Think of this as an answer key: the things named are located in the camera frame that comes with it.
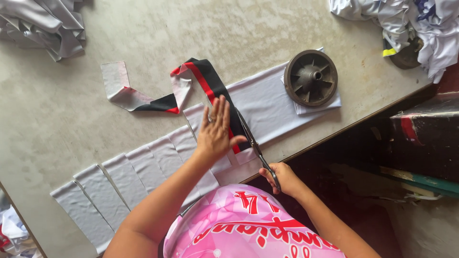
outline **fabric pile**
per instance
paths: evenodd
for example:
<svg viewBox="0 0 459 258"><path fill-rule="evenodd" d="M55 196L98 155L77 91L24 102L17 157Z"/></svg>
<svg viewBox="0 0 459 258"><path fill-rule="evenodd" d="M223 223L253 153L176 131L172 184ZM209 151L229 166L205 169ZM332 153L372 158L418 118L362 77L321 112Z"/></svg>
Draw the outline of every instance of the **fabric pile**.
<svg viewBox="0 0 459 258"><path fill-rule="evenodd" d="M1 0L0 39L19 48L44 48L54 61L83 50L83 19L74 12L82 0Z"/></svg>
<svg viewBox="0 0 459 258"><path fill-rule="evenodd" d="M457 63L459 0L329 0L330 11L348 20L372 19L398 53L415 36L423 41L418 62L439 83L446 67Z"/></svg>
<svg viewBox="0 0 459 258"><path fill-rule="evenodd" d="M8 253L8 258L42 258L13 206L0 213L0 251Z"/></svg>

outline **woman's right hand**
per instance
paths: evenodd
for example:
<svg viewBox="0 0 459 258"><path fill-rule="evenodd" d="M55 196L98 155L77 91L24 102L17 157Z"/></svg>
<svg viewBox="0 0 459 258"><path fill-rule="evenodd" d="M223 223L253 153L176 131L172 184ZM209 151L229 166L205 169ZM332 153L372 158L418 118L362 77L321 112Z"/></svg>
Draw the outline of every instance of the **woman's right hand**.
<svg viewBox="0 0 459 258"><path fill-rule="evenodd" d="M297 175L295 175L289 165L280 162L271 163L269 166L276 173L277 180L279 181L280 188L283 193L296 198L298 194L301 194L302 190L308 189L308 187L297 177ZM273 187L273 193L279 194L280 192L276 188L271 173L265 168L260 168L259 173L266 178L268 183L271 184Z"/></svg>

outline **table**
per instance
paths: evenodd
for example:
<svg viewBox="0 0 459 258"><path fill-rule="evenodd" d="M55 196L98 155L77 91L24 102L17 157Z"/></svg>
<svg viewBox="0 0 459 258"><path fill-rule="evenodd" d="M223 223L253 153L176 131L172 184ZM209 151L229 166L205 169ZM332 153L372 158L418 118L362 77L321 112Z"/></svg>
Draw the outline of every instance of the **table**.
<svg viewBox="0 0 459 258"><path fill-rule="evenodd" d="M126 61L131 86L157 99L172 92L170 71L190 57L209 59L229 85L323 46L343 107L263 145L269 162L429 83L420 68L401 70L381 56L381 28L335 17L326 1L86 0L81 13L87 42L74 58L55 63L44 50L0 44L0 181L48 258L97 256L51 191L187 123L109 103L101 63ZM205 101L198 86L186 107Z"/></svg>

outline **pulley wheel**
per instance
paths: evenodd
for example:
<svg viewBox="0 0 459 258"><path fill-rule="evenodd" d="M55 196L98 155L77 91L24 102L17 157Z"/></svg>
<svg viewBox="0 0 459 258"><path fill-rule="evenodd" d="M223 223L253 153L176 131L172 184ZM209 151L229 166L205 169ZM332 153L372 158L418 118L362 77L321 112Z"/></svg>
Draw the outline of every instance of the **pulley wheel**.
<svg viewBox="0 0 459 258"><path fill-rule="evenodd" d="M338 72L326 54L306 50L287 64L284 85L294 102L306 107L320 106L334 95Z"/></svg>

